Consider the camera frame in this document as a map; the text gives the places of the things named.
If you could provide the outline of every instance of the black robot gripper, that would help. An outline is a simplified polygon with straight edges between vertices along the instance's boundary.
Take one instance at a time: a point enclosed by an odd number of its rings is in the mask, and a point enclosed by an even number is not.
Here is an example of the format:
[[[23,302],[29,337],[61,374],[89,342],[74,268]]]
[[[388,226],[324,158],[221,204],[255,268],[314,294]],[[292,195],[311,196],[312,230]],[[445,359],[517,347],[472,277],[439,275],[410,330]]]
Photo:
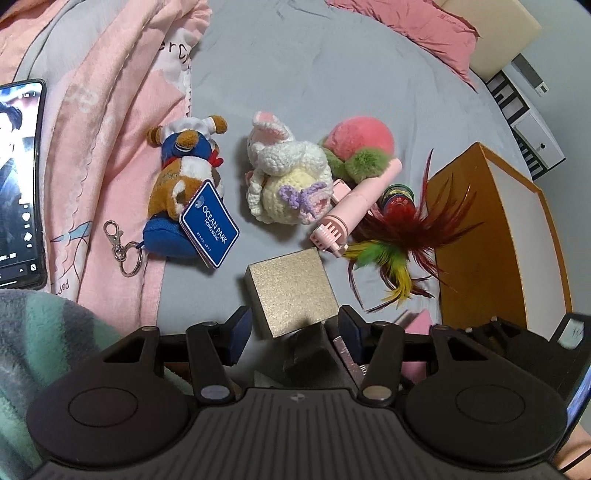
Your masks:
[[[564,435],[558,393],[463,332],[435,325],[429,335],[408,334],[366,323],[349,306],[339,312],[339,331],[353,360],[369,364],[358,400],[391,406],[404,394],[398,405],[409,428],[448,458],[511,468],[547,460]],[[401,379],[403,361],[426,362],[427,378]]]
[[[29,433],[44,458],[69,465],[145,459],[176,441],[197,408],[235,401],[223,366],[236,364],[251,329],[245,306],[185,335],[142,327],[50,385],[28,410]],[[193,396],[164,378],[165,362],[189,363]]]
[[[523,367],[445,326],[409,335],[350,306],[337,324],[352,359],[369,365],[356,395],[247,388],[237,399],[224,367],[251,334],[247,307],[183,335],[137,330],[32,403],[44,460],[32,480],[564,478],[548,462],[564,400]],[[404,378],[408,361],[425,362],[427,378]],[[167,378],[168,362],[188,362],[192,394]]]

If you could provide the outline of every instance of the gold box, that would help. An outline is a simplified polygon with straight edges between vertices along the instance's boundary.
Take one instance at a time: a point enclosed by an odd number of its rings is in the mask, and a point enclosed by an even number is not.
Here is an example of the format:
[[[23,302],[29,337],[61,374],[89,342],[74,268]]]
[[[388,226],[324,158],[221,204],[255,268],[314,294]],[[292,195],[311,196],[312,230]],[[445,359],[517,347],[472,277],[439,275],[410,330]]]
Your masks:
[[[315,248],[248,265],[244,280],[267,336],[276,338],[339,312]]]

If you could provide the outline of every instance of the brown box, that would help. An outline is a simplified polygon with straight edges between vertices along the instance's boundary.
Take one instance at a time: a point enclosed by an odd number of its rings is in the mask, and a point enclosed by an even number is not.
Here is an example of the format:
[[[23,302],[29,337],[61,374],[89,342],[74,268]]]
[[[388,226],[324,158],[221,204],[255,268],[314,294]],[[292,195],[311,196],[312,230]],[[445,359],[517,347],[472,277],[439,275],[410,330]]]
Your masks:
[[[569,283],[558,235],[542,191],[480,143],[434,175],[427,206],[438,193],[459,200],[475,195],[463,226],[483,222],[436,251],[441,316],[455,328],[498,316],[549,337],[571,311]]]
[[[248,265],[244,280],[254,313],[273,338],[339,312],[315,248]]]

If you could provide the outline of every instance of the metal keychain clasp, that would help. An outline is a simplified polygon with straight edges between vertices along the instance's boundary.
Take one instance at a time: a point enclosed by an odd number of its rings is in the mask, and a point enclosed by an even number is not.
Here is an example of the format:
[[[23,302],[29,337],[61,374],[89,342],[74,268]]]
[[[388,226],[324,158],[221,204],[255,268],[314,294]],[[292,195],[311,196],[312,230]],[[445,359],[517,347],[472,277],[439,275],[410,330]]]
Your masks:
[[[114,233],[109,232],[110,226],[113,226],[115,228]],[[123,236],[123,230],[119,230],[119,225],[117,225],[117,222],[114,222],[113,220],[107,220],[105,222],[105,224],[103,225],[103,231],[109,239],[109,242],[111,242],[111,245],[113,245],[113,248],[111,250],[113,251],[115,259],[117,260],[117,262],[119,262],[119,269],[121,270],[123,276],[133,277],[134,275],[136,275],[142,266],[142,261],[144,260],[144,253],[142,252],[140,244],[138,242],[128,242],[126,245],[122,245],[121,237]],[[131,272],[126,272],[123,263],[127,259],[128,250],[131,248],[134,248],[138,251],[138,260],[135,264],[134,269]]]

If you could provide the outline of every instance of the blue tag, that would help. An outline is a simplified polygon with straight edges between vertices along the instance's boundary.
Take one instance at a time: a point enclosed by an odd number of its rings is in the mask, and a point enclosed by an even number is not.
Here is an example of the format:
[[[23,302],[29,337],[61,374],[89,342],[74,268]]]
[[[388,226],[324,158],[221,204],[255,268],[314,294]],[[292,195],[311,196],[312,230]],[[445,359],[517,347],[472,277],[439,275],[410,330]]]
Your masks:
[[[205,180],[178,220],[201,256],[219,268],[240,230],[230,217],[211,180]]]

